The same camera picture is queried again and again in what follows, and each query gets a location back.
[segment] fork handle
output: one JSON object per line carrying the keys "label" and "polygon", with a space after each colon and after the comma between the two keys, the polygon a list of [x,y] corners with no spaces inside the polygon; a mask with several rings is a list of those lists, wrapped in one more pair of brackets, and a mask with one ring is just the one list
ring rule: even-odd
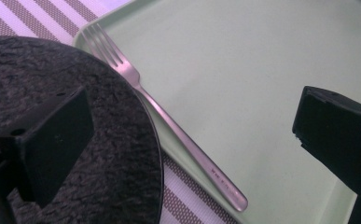
{"label": "fork handle", "polygon": [[169,116],[168,113],[148,94],[142,86],[136,89],[151,103],[157,110],[172,131],[177,135],[179,140],[186,147],[188,153],[196,163],[207,174],[215,187],[220,191],[223,197],[237,211],[242,212],[246,209],[248,201],[238,188],[230,181],[230,179],[218,168],[218,166],[198,147],[198,145],[183,131],[183,129]]}

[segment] gray and white striped placemat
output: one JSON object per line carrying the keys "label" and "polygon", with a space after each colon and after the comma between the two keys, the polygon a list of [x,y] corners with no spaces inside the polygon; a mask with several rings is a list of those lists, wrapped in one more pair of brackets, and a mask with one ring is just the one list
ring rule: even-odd
{"label": "gray and white striped placemat", "polygon": [[[85,24],[130,0],[0,0],[0,35],[50,39],[71,45]],[[166,154],[160,223],[236,223]]]}

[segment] black plate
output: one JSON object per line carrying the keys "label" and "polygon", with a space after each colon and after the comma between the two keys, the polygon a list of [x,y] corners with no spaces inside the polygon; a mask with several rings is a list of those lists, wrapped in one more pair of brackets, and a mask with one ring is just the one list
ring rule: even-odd
{"label": "black plate", "polygon": [[56,92],[83,85],[95,134],[44,209],[9,196],[19,223],[158,223],[160,145],[144,105],[109,66],[81,50],[0,36],[0,130]]}

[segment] fork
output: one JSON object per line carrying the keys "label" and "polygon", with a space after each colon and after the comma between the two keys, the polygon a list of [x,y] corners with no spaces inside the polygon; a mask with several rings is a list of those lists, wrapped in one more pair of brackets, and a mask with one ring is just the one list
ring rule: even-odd
{"label": "fork", "polygon": [[118,49],[113,40],[96,23],[86,27],[82,32],[87,45],[92,54],[106,61],[114,70],[122,75],[131,86],[139,91],[151,105],[157,110],[168,126],[176,134],[178,139],[186,147],[188,153],[196,163],[206,173],[222,196],[237,211],[246,209],[248,201],[240,190],[230,181],[230,179],[217,167],[217,165],[198,147],[198,145],[183,131],[183,129],[169,116],[168,113],[148,94],[139,82],[140,74]]}

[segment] textured black surface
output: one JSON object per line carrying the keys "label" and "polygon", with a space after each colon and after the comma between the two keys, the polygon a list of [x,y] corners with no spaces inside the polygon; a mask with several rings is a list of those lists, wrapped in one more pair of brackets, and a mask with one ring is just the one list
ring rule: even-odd
{"label": "textured black surface", "polygon": [[361,195],[361,104],[305,87],[293,133],[317,160]]}
{"label": "textured black surface", "polygon": [[160,147],[126,81],[87,53],[56,42],[0,37],[0,130],[43,99],[83,85],[95,135],[44,209],[9,200],[20,223],[157,223],[162,206]]}

